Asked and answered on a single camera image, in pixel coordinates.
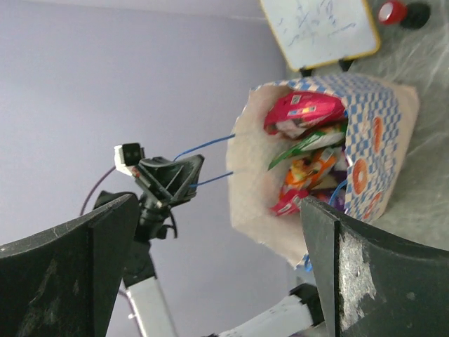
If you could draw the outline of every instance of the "blue checkered pattern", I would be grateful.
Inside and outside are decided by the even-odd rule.
[[[349,168],[345,208],[350,216],[370,222],[376,214],[375,209],[367,218],[364,218],[364,215],[371,200],[381,192],[381,202],[384,192],[397,174],[395,151],[398,147],[398,123],[401,113],[393,90],[368,77],[348,73],[276,81],[267,85],[289,86],[298,91],[326,93],[342,99],[349,120],[346,154],[353,163],[362,158],[368,165],[368,184],[361,194],[354,191],[354,167]],[[379,154],[374,152],[373,146],[375,117],[379,117],[383,122]]]

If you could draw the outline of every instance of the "white metal bar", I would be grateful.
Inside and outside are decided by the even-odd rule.
[[[313,324],[309,308],[294,295],[219,337],[291,337]]]
[[[178,337],[162,288],[156,277],[126,290],[143,337]]]

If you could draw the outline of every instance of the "blue wire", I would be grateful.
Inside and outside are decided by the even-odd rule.
[[[305,269],[306,272],[311,272],[312,269],[313,269],[312,266],[311,266],[311,263],[310,263],[310,257],[309,257],[309,254],[307,254],[307,255],[305,256],[304,269]]]
[[[332,193],[332,196],[330,196],[330,199],[329,199],[329,205],[333,206],[333,204],[335,203],[335,200],[336,200],[337,197],[338,197],[338,194],[340,193],[340,191],[342,190],[342,188],[343,188],[344,186],[346,186],[346,185],[348,185],[348,180],[347,180],[347,179],[343,180],[343,181],[337,186],[337,188],[335,189],[334,193]]]
[[[226,136],[226,137],[222,137],[222,138],[218,138],[218,139],[214,139],[214,140],[211,140],[210,142],[204,143],[204,144],[199,145],[197,147],[193,147],[190,150],[184,151],[183,153],[179,153],[179,155],[176,156],[175,161],[177,161],[180,157],[184,156],[185,154],[188,154],[188,153],[193,152],[193,151],[197,151],[199,149],[202,149],[203,147],[206,147],[206,146],[209,146],[209,145],[212,145],[212,144],[215,144],[215,143],[222,142],[223,140],[228,140],[228,139],[234,138],[235,136],[236,136],[235,133],[233,133],[232,135],[229,135],[229,136]]]
[[[188,154],[188,153],[193,152],[193,151],[197,151],[197,150],[199,150],[199,149],[202,149],[203,147],[207,147],[207,146],[209,146],[209,145],[212,145],[212,144],[215,144],[215,143],[222,142],[222,141],[224,141],[224,140],[228,140],[228,139],[234,138],[235,136],[236,136],[235,133],[233,133],[233,134],[231,134],[231,135],[229,135],[229,136],[217,138],[217,139],[211,140],[210,142],[207,142],[207,143],[204,143],[204,144],[202,144],[202,145],[199,145],[199,146],[197,146],[197,147],[193,147],[193,148],[190,149],[190,150],[184,151],[183,153],[179,153],[179,155],[176,156],[175,161],[177,161],[180,157],[182,157],[182,156],[185,155],[185,154]],[[191,184],[190,187],[198,187],[198,186],[202,186],[202,185],[211,183],[211,182],[213,182],[213,181],[216,181],[216,180],[219,180],[219,179],[226,178],[226,177],[228,177],[228,176],[230,176],[230,175],[232,175],[232,174],[234,174],[234,172],[228,172],[228,173],[222,174],[221,176],[218,176],[218,177],[216,177],[216,178],[212,178],[212,179],[203,181],[202,183]]]
[[[223,178],[229,177],[229,176],[231,176],[231,175],[233,175],[233,174],[234,174],[234,172],[228,172],[228,173],[222,174],[221,176],[218,176],[218,177],[216,177],[216,178],[212,178],[212,179],[203,181],[202,183],[191,184],[190,187],[198,187],[198,186],[202,186],[202,185],[211,183],[211,182],[213,182],[213,181],[216,181],[216,180],[219,180],[219,179],[223,179]]]

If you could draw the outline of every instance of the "red snack wrapper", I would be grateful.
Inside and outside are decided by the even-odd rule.
[[[306,190],[289,190],[285,193],[276,206],[271,207],[276,216],[299,213],[301,201],[309,195]]]
[[[339,98],[324,93],[293,91],[277,100],[268,111],[264,130],[270,135],[282,132],[296,139],[309,128],[341,121],[344,110]]]

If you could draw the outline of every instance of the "orange snack wrapper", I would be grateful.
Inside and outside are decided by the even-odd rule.
[[[279,196],[289,190],[310,190],[326,177],[337,162],[334,149],[328,147],[315,151],[310,157],[293,161]]]

